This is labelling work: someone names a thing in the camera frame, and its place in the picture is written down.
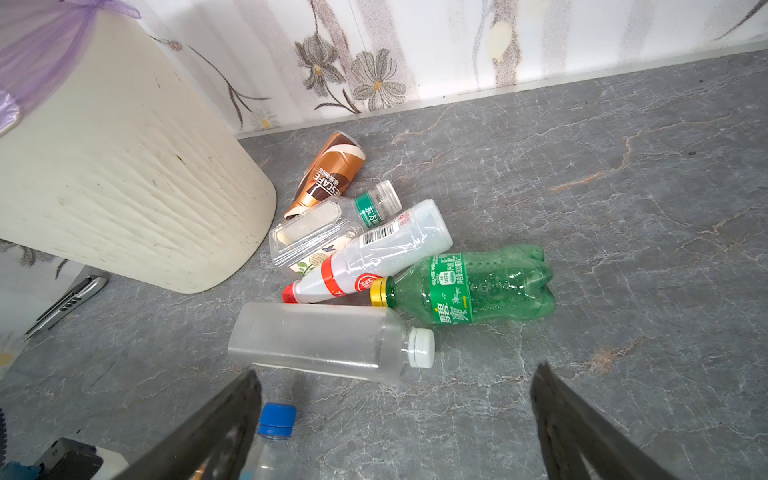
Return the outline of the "green plastic bottle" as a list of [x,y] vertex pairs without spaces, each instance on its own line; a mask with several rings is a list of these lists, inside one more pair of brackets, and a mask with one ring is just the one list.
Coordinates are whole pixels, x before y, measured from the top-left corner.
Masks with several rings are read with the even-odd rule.
[[526,322],[555,311],[553,277],[542,248],[514,244],[423,258],[373,282],[370,300],[433,325]]

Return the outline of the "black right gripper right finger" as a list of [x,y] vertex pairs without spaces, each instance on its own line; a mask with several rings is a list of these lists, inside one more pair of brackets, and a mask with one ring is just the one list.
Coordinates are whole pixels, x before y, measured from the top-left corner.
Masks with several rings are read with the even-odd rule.
[[550,479],[672,479],[589,403],[568,387],[546,362],[530,388],[542,458]]

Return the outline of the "clear bottle green cap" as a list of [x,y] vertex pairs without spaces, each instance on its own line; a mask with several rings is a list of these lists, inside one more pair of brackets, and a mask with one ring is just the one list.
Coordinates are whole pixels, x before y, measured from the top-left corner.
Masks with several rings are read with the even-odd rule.
[[298,280],[401,209],[388,180],[354,199],[330,197],[269,232],[272,263],[289,279]]

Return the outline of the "clear square bottle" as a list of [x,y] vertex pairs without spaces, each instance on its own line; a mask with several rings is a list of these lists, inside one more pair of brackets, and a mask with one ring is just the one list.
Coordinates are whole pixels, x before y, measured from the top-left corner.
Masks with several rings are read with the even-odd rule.
[[245,365],[396,383],[405,368],[430,369],[435,337],[393,310],[329,304],[248,303],[229,356]]

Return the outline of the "clear bottle blue cap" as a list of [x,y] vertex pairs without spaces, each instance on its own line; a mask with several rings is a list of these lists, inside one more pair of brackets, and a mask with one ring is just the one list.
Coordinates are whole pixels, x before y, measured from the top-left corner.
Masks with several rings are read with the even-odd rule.
[[298,479],[298,466],[289,448],[296,417],[293,405],[267,403],[263,407],[240,480]]

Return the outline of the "brown coffee bottle near bin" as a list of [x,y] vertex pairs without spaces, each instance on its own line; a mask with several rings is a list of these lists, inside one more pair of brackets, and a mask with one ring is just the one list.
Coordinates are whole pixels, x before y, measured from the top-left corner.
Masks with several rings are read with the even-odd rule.
[[365,160],[364,151],[352,137],[334,132],[303,175],[283,218],[290,220],[330,197],[341,196]]

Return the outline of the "pink bin liner bag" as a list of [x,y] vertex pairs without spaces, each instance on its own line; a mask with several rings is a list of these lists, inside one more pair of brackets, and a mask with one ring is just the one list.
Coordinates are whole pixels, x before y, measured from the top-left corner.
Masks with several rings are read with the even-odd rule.
[[97,17],[139,19],[124,1],[1,3],[1,133],[31,115],[68,79],[89,45]]

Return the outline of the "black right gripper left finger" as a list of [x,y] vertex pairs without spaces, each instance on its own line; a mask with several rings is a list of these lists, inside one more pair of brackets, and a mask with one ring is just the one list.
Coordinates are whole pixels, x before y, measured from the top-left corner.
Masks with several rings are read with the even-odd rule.
[[244,370],[216,396],[137,462],[120,479],[237,479],[245,465],[262,410],[262,388]]

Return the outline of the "cream plastic waste bin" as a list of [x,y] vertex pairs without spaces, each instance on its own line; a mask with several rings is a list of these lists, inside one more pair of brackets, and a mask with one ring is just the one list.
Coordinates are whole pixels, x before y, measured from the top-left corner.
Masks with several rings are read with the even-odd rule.
[[71,76],[1,138],[4,240],[183,294],[255,253],[269,178],[134,19],[100,11]]

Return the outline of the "clear bottle red cap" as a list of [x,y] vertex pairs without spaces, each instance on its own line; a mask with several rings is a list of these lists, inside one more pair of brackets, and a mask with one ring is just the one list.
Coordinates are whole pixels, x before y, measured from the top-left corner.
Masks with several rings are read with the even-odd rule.
[[318,303],[371,288],[425,257],[453,245],[442,214],[432,199],[350,241],[321,266],[287,286],[285,303]]

